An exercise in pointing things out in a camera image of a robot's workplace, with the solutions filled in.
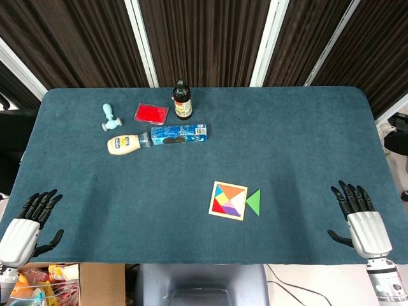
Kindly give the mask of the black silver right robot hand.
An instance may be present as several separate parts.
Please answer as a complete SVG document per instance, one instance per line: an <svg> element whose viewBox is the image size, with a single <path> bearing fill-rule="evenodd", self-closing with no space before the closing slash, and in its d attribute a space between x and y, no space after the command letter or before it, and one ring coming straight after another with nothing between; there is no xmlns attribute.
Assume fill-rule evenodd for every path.
<svg viewBox="0 0 408 306"><path fill-rule="evenodd" d="M339 188L331 187L344 215L350 237L342 237L333 230L327 233L339 244L353 248L364 259L385 258L392 245L384 221L372 199L362 186L339 181Z"/></svg>

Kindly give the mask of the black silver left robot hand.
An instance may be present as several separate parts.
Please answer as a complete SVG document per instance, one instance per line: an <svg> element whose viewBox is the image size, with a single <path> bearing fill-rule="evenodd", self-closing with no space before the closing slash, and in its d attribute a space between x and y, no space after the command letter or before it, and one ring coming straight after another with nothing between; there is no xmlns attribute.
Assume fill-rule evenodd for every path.
<svg viewBox="0 0 408 306"><path fill-rule="evenodd" d="M1 239L1 265L20 268L41 254L54 249L64 234L59 229L51 242L38 245L38 238L55 205L62 199L57 190L36 193L28 198L19 215L9 223Z"/></svg>

